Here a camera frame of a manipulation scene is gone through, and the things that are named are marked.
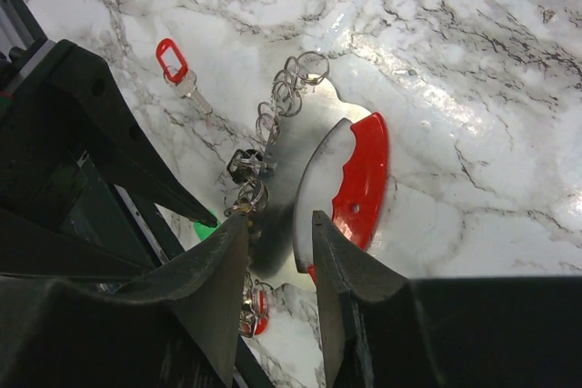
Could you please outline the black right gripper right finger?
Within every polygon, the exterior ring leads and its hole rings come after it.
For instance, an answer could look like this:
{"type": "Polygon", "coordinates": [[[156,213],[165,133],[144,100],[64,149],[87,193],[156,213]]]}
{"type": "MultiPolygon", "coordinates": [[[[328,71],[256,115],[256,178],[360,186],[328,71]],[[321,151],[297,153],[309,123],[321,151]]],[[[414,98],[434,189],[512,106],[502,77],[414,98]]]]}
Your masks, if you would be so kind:
{"type": "Polygon", "coordinates": [[[407,280],[349,242],[328,215],[312,215],[326,384],[398,387],[414,353],[407,280]]]}

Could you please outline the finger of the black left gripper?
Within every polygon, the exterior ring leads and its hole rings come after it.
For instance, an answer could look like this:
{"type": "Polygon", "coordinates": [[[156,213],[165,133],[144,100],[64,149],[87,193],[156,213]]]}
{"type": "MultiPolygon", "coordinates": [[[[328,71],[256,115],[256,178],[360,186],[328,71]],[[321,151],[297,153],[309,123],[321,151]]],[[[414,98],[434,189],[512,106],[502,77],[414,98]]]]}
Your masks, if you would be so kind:
{"type": "Polygon", "coordinates": [[[217,220],[176,179],[150,143],[101,56],[68,40],[51,47],[51,106],[111,184],[207,226],[217,220]]]}

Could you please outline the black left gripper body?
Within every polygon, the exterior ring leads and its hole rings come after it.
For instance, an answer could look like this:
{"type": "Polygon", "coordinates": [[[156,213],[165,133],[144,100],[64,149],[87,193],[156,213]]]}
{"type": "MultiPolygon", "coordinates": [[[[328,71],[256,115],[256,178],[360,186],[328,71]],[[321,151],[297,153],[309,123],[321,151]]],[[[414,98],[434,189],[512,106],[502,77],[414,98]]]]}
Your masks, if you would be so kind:
{"type": "Polygon", "coordinates": [[[51,106],[45,58],[56,43],[34,44],[7,66],[12,77],[1,92],[1,272],[136,277],[145,265],[61,230],[85,190],[74,152],[86,149],[51,106]]]}

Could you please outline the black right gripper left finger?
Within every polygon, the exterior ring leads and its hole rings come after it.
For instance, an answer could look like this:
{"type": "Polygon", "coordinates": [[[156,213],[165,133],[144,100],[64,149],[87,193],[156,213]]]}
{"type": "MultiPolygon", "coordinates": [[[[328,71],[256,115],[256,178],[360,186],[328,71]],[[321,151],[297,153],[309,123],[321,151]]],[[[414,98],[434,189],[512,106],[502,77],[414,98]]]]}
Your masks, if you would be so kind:
{"type": "Polygon", "coordinates": [[[174,315],[225,385],[233,379],[247,268],[247,216],[236,213],[208,238],[116,294],[159,303],[174,315]]]}

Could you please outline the key with green tag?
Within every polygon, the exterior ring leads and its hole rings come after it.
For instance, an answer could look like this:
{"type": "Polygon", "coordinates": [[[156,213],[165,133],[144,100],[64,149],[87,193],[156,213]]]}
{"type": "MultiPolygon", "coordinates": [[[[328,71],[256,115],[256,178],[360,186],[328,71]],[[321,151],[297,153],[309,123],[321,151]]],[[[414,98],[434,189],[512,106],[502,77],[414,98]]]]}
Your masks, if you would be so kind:
{"type": "Polygon", "coordinates": [[[221,225],[221,221],[216,216],[216,213],[212,209],[210,209],[209,212],[216,219],[216,225],[215,226],[206,226],[206,225],[201,224],[199,222],[192,222],[192,230],[194,232],[194,235],[196,236],[196,240],[194,242],[194,245],[198,245],[199,243],[202,243],[221,225]]]}

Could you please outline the lone key with red tag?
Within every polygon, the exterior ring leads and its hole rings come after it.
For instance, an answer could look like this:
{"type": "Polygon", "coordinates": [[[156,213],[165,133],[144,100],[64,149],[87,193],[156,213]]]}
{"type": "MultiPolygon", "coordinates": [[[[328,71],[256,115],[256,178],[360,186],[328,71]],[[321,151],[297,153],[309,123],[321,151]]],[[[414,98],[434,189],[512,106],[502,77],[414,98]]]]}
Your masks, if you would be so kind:
{"type": "Polygon", "coordinates": [[[213,113],[212,106],[198,90],[196,73],[189,67],[173,39],[164,38],[158,43],[156,60],[162,68],[163,77],[179,97],[191,100],[202,115],[213,113]]]}

